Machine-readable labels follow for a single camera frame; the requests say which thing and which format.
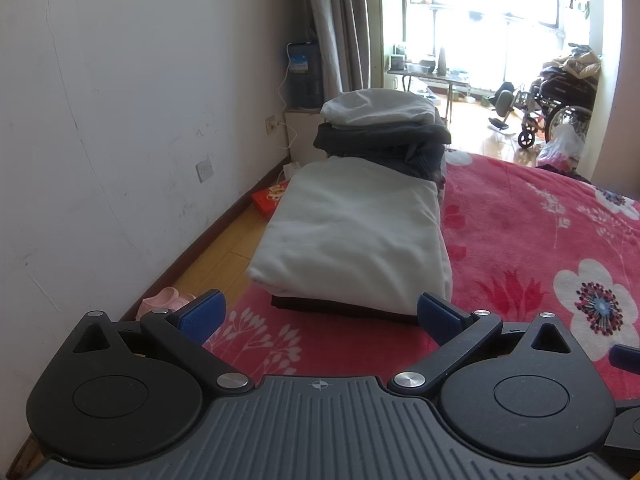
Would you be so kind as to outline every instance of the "transparent plastic bag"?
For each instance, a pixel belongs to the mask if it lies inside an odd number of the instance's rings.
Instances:
[[[584,141],[570,124],[559,124],[553,134],[553,140],[540,150],[537,165],[549,164],[561,171],[574,170],[582,155]]]

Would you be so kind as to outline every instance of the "table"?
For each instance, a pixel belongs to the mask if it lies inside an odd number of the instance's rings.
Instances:
[[[404,90],[405,92],[408,92],[411,89],[412,77],[425,79],[427,81],[438,81],[441,83],[447,83],[449,85],[449,89],[447,89],[447,107],[444,111],[444,121],[446,124],[449,124],[451,122],[451,115],[453,113],[453,85],[471,88],[468,79],[453,74],[438,75],[435,72],[429,74],[428,72],[414,72],[412,70],[388,70],[387,73],[402,76],[402,90]],[[404,85],[405,77],[409,78],[408,86]]]

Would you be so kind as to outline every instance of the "blue label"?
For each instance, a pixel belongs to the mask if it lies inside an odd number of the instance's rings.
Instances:
[[[289,71],[295,74],[306,74],[309,72],[309,62],[306,54],[294,54],[290,56]]]

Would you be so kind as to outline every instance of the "dark plastic container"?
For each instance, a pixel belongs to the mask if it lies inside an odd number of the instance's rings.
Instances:
[[[322,57],[315,41],[291,43],[288,47],[289,107],[315,110],[324,104]]]

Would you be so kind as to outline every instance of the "pink slipper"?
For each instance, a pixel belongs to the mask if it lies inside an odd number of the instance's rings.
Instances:
[[[195,300],[193,294],[180,294],[176,288],[166,286],[152,298],[142,300],[136,315],[136,320],[140,320],[147,312],[155,308],[168,308],[169,310],[178,310],[187,303]]]

